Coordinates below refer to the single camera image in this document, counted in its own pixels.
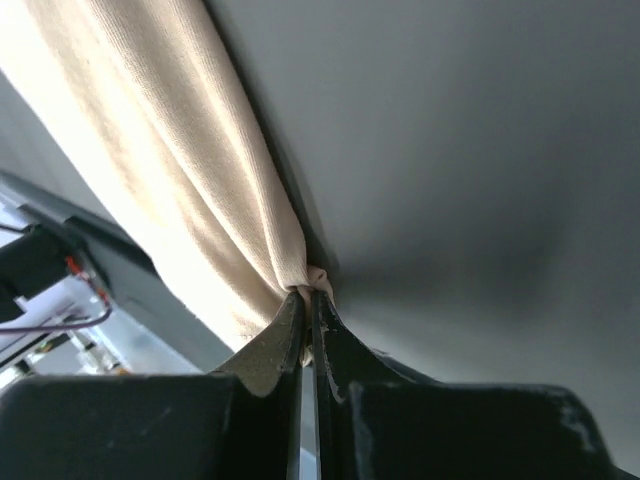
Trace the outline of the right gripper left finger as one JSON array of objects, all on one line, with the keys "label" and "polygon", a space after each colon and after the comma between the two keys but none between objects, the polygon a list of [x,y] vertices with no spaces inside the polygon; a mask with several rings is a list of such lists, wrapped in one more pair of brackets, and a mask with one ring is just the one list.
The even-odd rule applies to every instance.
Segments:
[{"label": "right gripper left finger", "polygon": [[305,303],[199,375],[33,376],[1,398],[5,479],[295,479]]}]

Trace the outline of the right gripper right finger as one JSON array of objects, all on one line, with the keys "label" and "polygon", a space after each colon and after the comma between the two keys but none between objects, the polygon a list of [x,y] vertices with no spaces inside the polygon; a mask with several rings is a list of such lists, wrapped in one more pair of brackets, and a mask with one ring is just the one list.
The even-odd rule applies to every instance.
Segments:
[{"label": "right gripper right finger", "polygon": [[433,380],[311,300],[322,479],[623,479],[594,418],[550,385]]}]

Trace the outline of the beige t shirt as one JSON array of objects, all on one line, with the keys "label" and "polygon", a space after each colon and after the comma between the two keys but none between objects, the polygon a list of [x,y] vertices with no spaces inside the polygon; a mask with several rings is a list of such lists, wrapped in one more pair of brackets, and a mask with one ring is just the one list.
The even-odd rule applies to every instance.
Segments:
[{"label": "beige t shirt", "polygon": [[200,1],[5,1],[1,69],[168,289],[233,351],[307,258],[245,90]]}]

